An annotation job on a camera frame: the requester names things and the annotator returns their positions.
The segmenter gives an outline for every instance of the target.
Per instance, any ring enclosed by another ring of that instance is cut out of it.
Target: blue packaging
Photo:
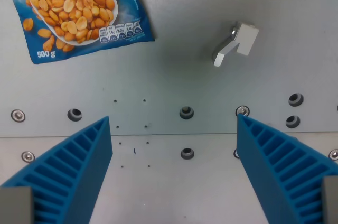
[[[13,0],[34,64],[153,41],[139,0]]]

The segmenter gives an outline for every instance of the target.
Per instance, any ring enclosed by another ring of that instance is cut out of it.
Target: metal screw head
[[[237,109],[236,109],[236,116],[238,114],[241,114],[243,116],[249,116],[250,114],[250,109],[247,107],[247,106],[239,106]]]
[[[24,122],[26,119],[25,114],[22,112],[22,110],[14,109],[11,113],[12,120],[21,123]]]
[[[338,160],[338,149],[332,150],[332,151],[329,153],[328,157],[329,157],[330,159],[334,160],[334,161],[337,161],[337,160]]]
[[[24,162],[32,162],[35,160],[35,156],[32,152],[26,151],[21,154],[21,158]]]

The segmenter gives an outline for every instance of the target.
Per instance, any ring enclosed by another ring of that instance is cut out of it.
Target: white bowl
[[[115,2],[115,8],[112,10],[112,13],[114,14],[114,19],[109,23],[109,25],[113,25],[114,21],[116,20],[117,14],[118,14],[118,5],[117,5],[117,1],[114,0],[114,2]],[[83,45],[88,45],[88,44],[94,43],[94,42],[96,42],[97,40],[100,39],[100,38],[97,38],[97,39],[95,39],[95,40],[90,39],[90,40],[88,40],[88,41],[84,41],[83,43],[78,43],[77,41],[66,41],[66,40],[64,39],[63,36],[58,36],[58,35],[56,34],[56,32],[55,32],[55,30],[54,30],[54,28],[53,28],[52,26],[49,26],[49,25],[46,23],[46,21],[44,20],[44,17],[43,17],[43,16],[39,13],[39,11],[38,11],[39,8],[36,8],[35,6],[33,6],[33,4],[32,4],[32,7],[35,9],[36,13],[40,16],[40,18],[43,20],[43,22],[47,25],[47,27],[53,32],[53,34],[54,34],[57,38],[61,39],[63,42],[65,42],[65,43],[67,43],[67,44],[71,44],[71,45],[74,45],[74,46],[83,46]]]

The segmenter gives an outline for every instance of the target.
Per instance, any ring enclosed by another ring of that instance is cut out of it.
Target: metal plate
[[[338,133],[292,136],[326,156],[337,148]],[[0,139],[0,184],[29,165],[21,159],[23,151],[39,157],[62,140]],[[234,134],[117,136],[112,144],[114,154],[90,223],[267,223],[233,156]],[[185,147],[195,151],[189,161],[180,157]]]
[[[285,132],[337,130],[338,0],[143,2],[155,42],[35,66],[12,0],[0,0],[0,136],[71,135],[106,115],[113,135],[231,133],[240,105]],[[248,57],[215,68],[211,54],[236,20],[258,37]],[[305,100],[294,108],[296,92]],[[179,117],[183,106],[192,119]],[[70,108],[80,122],[67,119]],[[291,115],[301,118],[295,129],[285,126]]]

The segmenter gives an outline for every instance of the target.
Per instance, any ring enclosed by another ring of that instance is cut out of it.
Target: nutrition label
[[[100,29],[100,42],[108,43],[117,40],[129,38],[135,34],[141,33],[142,28],[138,22],[129,22],[126,24],[117,24]]]

